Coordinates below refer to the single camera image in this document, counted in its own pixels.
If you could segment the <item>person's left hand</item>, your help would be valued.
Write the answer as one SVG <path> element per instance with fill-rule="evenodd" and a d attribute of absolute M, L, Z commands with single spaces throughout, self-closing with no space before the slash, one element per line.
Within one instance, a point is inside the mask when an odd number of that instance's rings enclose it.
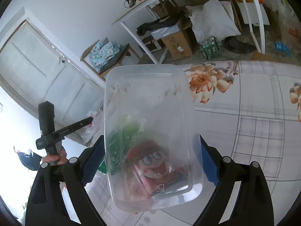
<path fill-rule="evenodd" d="M 63 146 L 58 155 L 48 153 L 45 157 L 42 157 L 42 162 L 57 162 L 58 165 L 65 164 L 67 162 L 67 153 Z"/>

